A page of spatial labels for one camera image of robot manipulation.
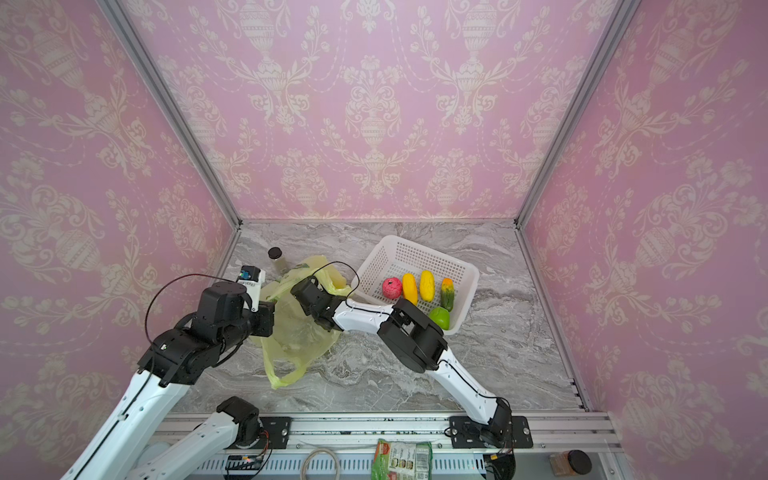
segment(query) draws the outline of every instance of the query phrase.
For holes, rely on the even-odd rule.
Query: white cable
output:
[[[336,453],[329,449],[314,449],[310,452],[309,455],[306,456],[304,459],[304,462],[301,464],[301,472],[299,472],[299,478],[301,480],[307,480],[306,479],[306,470],[310,466],[310,460],[312,457],[319,453],[327,453],[328,455],[331,455],[331,458],[333,458],[333,463],[336,465],[336,477],[333,480],[339,480],[339,477],[341,476],[341,463],[339,462],[339,457],[336,456]]]
[[[313,449],[321,449],[322,448],[319,445],[315,445],[313,443],[305,442],[304,440],[296,440],[296,442],[300,443],[301,445],[306,445],[308,447],[312,447]],[[360,446],[356,446],[356,447],[347,447],[347,446],[345,446],[342,450],[344,452],[348,452],[349,450],[373,450],[373,449],[376,448],[376,446],[378,444],[379,443],[376,442],[376,443],[371,443],[370,445],[360,445]]]

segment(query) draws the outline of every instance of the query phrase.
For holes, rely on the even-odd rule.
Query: yellow plastic bag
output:
[[[260,300],[276,302],[275,327],[272,336],[251,337],[251,340],[256,342],[258,338],[261,341],[264,369],[273,389],[291,385],[303,377],[306,367],[327,352],[339,339],[341,332],[325,331],[311,316],[304,315],[298,300],[290,294],[290,289],[294,285],[312,275],[326,263],[328,260],[322,255],[309,257],[299,266],[261,289]],[[323,268],[315,276],[320,285],[333,295],[347,295],[352,289],[333,265]],[[278,376],[275,373],[276,363],[284,361],[293,364],[293,371],[284,376]]]

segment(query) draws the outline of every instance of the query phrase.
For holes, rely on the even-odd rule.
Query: orange and green toy vegetable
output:
[[[453,280],[446,278],[440,286],[440,306],[449,312],[453,310],[453,299],[456,293],[453,290]]]

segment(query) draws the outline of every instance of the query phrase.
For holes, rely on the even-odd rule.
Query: barcode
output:
[[[428,449],[416,449],[416,480],[429,480]]]

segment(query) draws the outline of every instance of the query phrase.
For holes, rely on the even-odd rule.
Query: spice jar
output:
[[[270,248],[266,254],[270,256],[272,264],[275,266],[275,270],[277,270],[280,275],[288,273],[288,270],[290,270],[290,268],[288,268],[288,262],[283,255],[283,251],[279,247]]]
[[[562,453],[549,455],[549,464],[552,473],[556,477],[575,477],[586,475],[592,471],[592,461],[589,455],[581,450],[568,450]]]

